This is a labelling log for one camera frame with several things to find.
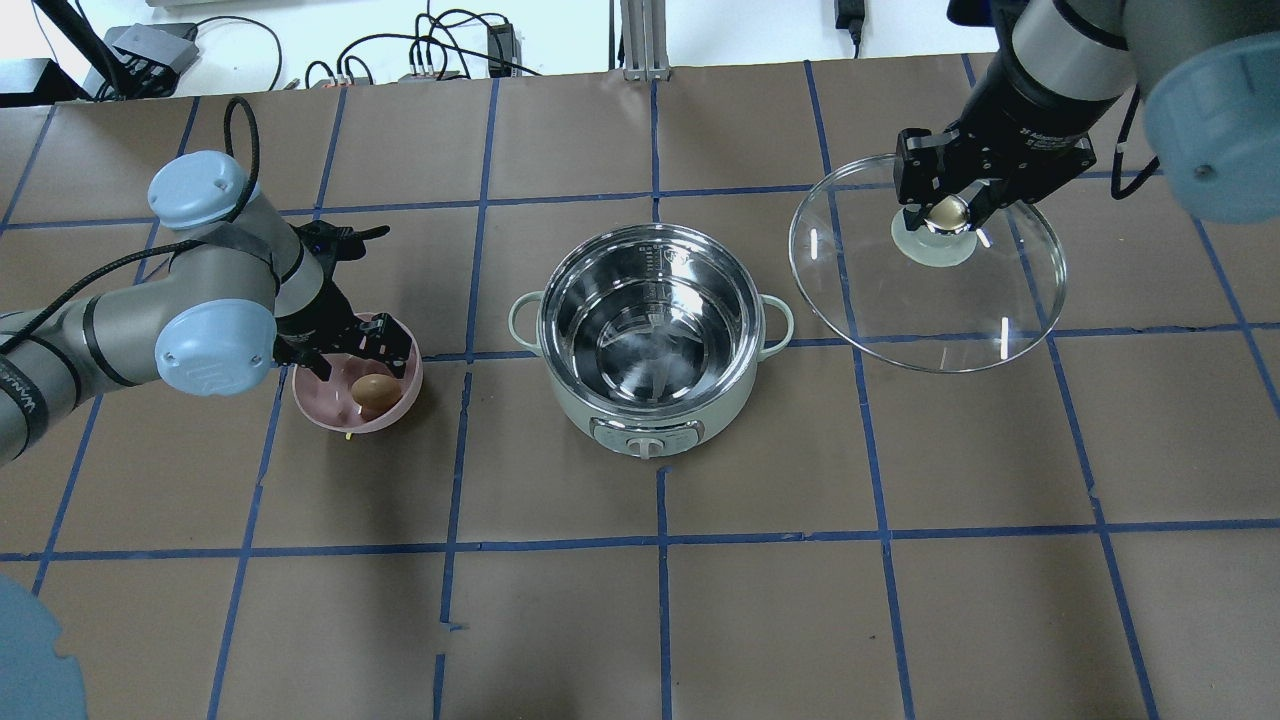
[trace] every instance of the egg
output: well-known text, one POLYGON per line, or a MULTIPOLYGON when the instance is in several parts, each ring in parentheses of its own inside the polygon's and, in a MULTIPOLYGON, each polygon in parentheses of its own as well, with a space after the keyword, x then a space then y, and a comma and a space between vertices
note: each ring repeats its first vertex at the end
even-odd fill
POLYGON ((360 415, 371 420, 399 402, 402 391, 396 378, 371 374, 351 383, 351 398, 360 405, 360 415))

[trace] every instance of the pink bowl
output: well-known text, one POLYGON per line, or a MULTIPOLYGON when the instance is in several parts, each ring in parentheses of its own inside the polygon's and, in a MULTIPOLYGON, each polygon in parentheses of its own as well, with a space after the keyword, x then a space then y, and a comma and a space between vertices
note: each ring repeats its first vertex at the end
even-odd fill
MULTIPOLYGON (((372 313, 356 313, 361 320, 369 320, 372 313)), ((333 366, 329 382, 324 382, 315 373, 306 368, 298 368, 293 373, 293 400, 298 404, 298 410, 308 420, 329 430, 339 433, 371 433, 380 430, 408 413, 419 391, 422 389, 422 360, 417 348, 417 338, 408 328, 404 328, 412 341, 408 365, 404 368, 404 377, 399 379, 401 398, 390 410, 366 420, 360 416, 360 405, 351 397, 351 383, 369 374, 387 377, 392 372, 378 360, 365 360, 346 354, 325 355, 325 360, 333 366)))

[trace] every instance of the stainless steel pot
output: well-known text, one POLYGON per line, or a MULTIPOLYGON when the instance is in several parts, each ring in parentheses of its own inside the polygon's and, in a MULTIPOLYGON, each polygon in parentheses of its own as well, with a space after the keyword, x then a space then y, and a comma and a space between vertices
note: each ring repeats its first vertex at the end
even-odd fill
POLYGON ((620 228, 566 258, 547 290, 511 306, 511 336, 543 356, 557 400, 582 432, 637 457, 710 439, 746 402, 755 364, 791 340, 786 302, 760 295, 746 268, 710 237, 680 225, 620 228), (538 341, 516 315, 540 302, 538 341), (764 305, 787 320, 764 348, 764 305))

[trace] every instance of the glass lid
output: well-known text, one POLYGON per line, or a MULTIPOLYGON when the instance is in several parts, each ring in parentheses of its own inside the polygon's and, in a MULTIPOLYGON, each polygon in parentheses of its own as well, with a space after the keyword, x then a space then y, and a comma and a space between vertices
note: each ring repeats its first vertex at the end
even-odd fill
POLYGON ((1066 299, 1062 249, 1044 217, 1023 202, 950 234, 961 223, 942 205, 909 231, 893 155, 850 163, 800 202, 791 273, 813 311, 864 352, 931 373, 1002 365, 1057 322, 1066 299))

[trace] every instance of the black wire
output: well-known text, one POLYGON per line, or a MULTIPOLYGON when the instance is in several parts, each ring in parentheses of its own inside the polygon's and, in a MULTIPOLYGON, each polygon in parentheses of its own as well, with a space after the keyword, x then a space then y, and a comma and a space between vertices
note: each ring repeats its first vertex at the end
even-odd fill
POLYGON ((58 59, 58 50, 54 50, 54 44, 49 40, 49 33, 45 32, 45 23, 40 22, 40 10, 36 9, 36 0, 31 0, 31 14, 36 18, 36 27, 40 28, 40 35, 45 36, 45 45, 49 46, 49 54, 52 55, 54 61, 61 67, 63 61, 58 59))
POLYGON ((495 29, 493 29, 493 26, 489 24, 489 20, 484 19, 484 15, 477 15, 477 14, 472 13, 471 10, 462 10, 460 8, 454 8, 452 10, 445 10, 445 12, 440 13, 436 19, 443 23, 444 18, 447 18, 449 15, 465 15, 466 19, 462 20, 462 22, 454 23, 452 26, 448 26, 448 27, 458 27, 458 26, 466 24, 468 22, 479 22, 480 24, 483 24, 484 29, 485 29, 485 40, 488 41, 489 38, 493 38, 494 40, 494 46, 498 49, 498 61, 499 63, 504 63, 506 61, 506 56, 503 55, 503 51, 502 51, 502 44, 498 42, 498 32, 495 29))
POLYGON ((232 150, 232 115, 236 113, 236 108, 244 110, 244 119, 248 120, 250 168, 248 183, 244 184, 239 197, 236 199, 236 206, 223 218, 228 223, 234 223, 236 218, 239 218, 241 211, 244 210, 244 206, 248 205, 248 199, 253 195, 253 188, 257 187, 259 170, 257 118, 253 117, 253 108, 250 106, 248 100, 244 100, 239 95, 227 101, 227 110, 223 113, 223 143, 227 146, 227 154, 234 158, 236 151, 232 150))
MULTIPOLYGON (((93 35, 97 35, 97 31, 93 29, 93 23, 90 22, 88 14, 84 13, 84 8, 81 6, 79 0, 76 0, 76 10, 79 12, 82 18, 84 18, 84 24, 87 24, 88 28, 93 31, 93 35)), ((97 44, 97 50, 99 50, 99 56, 106 64, 106 74, 110 76, 110 78, 102 78, 102 81, 106 82, 108 79, 110 79, 111 91, 115 92, 118 96, 120 96, 122 100, 128 100, 129 96, 124 94, 124 88, 120 86, 120 76, 116 74, 115 72, 115 63, 111 61, 111 60, 118 61, 119 58, 115 58, 115 54, 111 53, 110 47, 108 47, 105 38, 102 40, 102 42, 97 44)), ((108 94, 104 91, 102 87, 99 87, 97 92, 93 94, 93 101, 101 102, 104 100, 108 100, 108 94)))
POLYGON ((325 72, 325 74, 329 76, 329 79, 333 81, 334 85, 338 85, 338 78, 334 77, 333 68, 329 67, 329 63, 325 63, 324 60, 311 60, 311 64, 307 65, 307 72, 302 73, 302 79, 303 79, 303 82, 306 82, 307 88, 311 87, 311 70, 316 65, 320 65, 321 68, 324 68, 324 72, 325 72))
MULTIPOLYGON (((439 40, 435 40, 434 37, 413 37, 412 35, 404 35, 404 33, 401 33, 401 32, 376 32, 374 35, 366 35, 365 37, 361 37, 358 40, 352 41, 351 45, 347 45, 346 47, 342 49, 342 53, 338 54, 338 58, 339 58, 339 60, 343 59, 343 58, 346 58, 347 53, 351 53, 352 50, 355 50, 355 47, 357 45, 360 45, 362 42, 369 42, 370 40, 379 40, 379 38, 383 38, 383 37, 390 37, 390 38, 396 38, 396 40, 421 40, 422 42, 428 42, 430 45, 438 45, 440 47, 449 47, 448 45, 440 42, 439 40)), ((462 53, 465 55, 474 55, 476 58, 483 58, 485 60, 492 60, 494 63, 502 63, 503 65, 507 65, 508 68, 515 68, 515 69, 517 69, 517 70, 520 70, 522 73, 529 73, 531 76, 541 76, 543 74, 543 73, 539 73, 536 70, 531 70, 531 69, 526 68, 525 65, 521 65, 520 63, 512 63, 511 60, 503 60, 502 58, 494 58, 493 55, 485 55, 484 53, 475 53, 475 51, 466 50, 466 49, 462 49, 462 47, 453 47, 453 50, 456 50, 458 53, 462 53)))
POLYGON ((0 355, 8 355, 9 352, 13 351, 14 347, 18 347, 19 345, 29 340, 31 336, 35 334, 37 329, 40 329, 40 325, 44 325, 45 322, 49 320, 49 318, 54 316, 54 313, 58 313, 58 310, 60 310, 63 305, 70 302, 72 297, 76 297, 76 295, 79 293, 79 291, 84 290, 86 287, 90 286, 90 283, 97 281, 99 278, 114 270, 118 270, 128 264, 137 263, 138 260, 143 260, 154 255, 164 255, 166 252, 182 252, 184 250, 191 250, 197 245, 200 245, 200 241, 197 240, 184 240, 182 242, 174 242, 172 245, 161 245, 160 247, 152 247, 150 250, 140 250, 132 255, 125 255, 124 258, 113 260, 106 265, 102 265, 101 268, 76 281, 69 288, 67 288, 61 295, 59 295, 58 299, 50 302, 49 306, 46 306, 35 318, 32 318, 29 323, 23 325, 22 329, 9 336, 9 340, 6 340, 4 345, 0 345, 0 355))
POLYGON ((1133 88, 1133 97, 1129 99, 1129 109, 1125 110, 1124 122, 1120 123, 1120 135, 1116 137, 1115 154, 1111 156, 1111 197, 1116 200, 1124 200, 1138 188, 1143 186, 1151 176, 1156 174, 1160 169, 1160 158, 1152 158, 1147 167, 1138 172, 1129 184, 1120 187, 1120 168, 1124 165, 1124 143, 1129 140, 1129 129, 1133 127, 1133 118, 1138 114, 1138 100, 1140 92, 1137 87, 1133 88))
MULTIPOLYGON (((449 28, 442 26, 439 18, 436 18, 434 15, 430 15, 428 13, 419 13, 417 17, 413 18, 413 35, 416 35, 419 37, 422 36, 422 18, 426 18, 428 20, 431 22, 431 29, 428 31, 426 37, 434 38, 435 37, 435 28, 440 28, 440 29, 444 31, 444 36, 449 38, 449 42, 453 44, 453 49, 458 50, 458 51, 462 50, 462 46, 458 45, 458 38, 453 37, 453 32, 449 28)), ((449 49, 445 45, 442 45, 440 49, 442 49, 440 55, 443 55, 444 58, 443 58, 443 60, 440 60, 440 72, 436 73, 436 76, 435 76, 436 79, 444 77, 444 73, 448 72, 448 69, 449 69, 449 49)), ((466 60, 462 59, 461 54, 458 55, 458 61, 462 63, 462 74, 465 74, 467 77, 467 79, 470 79, 471 78, 471 68, 467 67, 467 63, 466 63, 466 60)), ((430 44, 426 47, 426 63, 429 65, 431 64, 431 47, 430 47, 430 44)))
POLYGON ((275 83, 280 82, 280 72, 284 69, 284 46, 280 45, 280 36, 275 35, 274 29, 271 29, 271 28, 266 27, 265 24, 255 20, 253 18, 246 18, 243 15, 214 15, 211 18, 205 18, 205 19, 200 20, 198 23, 196 23, 196 27, 200 27, 200 26, 202 26, 205 23, 211 23, 214 20, 239 20, 242 23, 255 24, 255 26, 265 29, 266 32, 271 33, 271 40, 275 41, 275 74, 271 76, 271 85, 266 90, 268 91, 275 90, 275 83))
POLYGON ((347 68, 347 77, 351 78, 351 82, 356 82, 356 76, 352 74, 352 72, 351 72, 351 61, 352 60, 360 63, 361 67, 365 68, 365 74, 369 76, 369 85, 374 85, 374 70, 369 69, 369 63, 361 60, 360 58, 357 58, 355 55, 347 55, 347 65, 346 65, 346 68, 347 68))
POLYGON ((613 69, 613 41, 617 38, 618 33, 613 28, 613 0, 609 0, 609 61, 605 63, 605 68, 613 69))

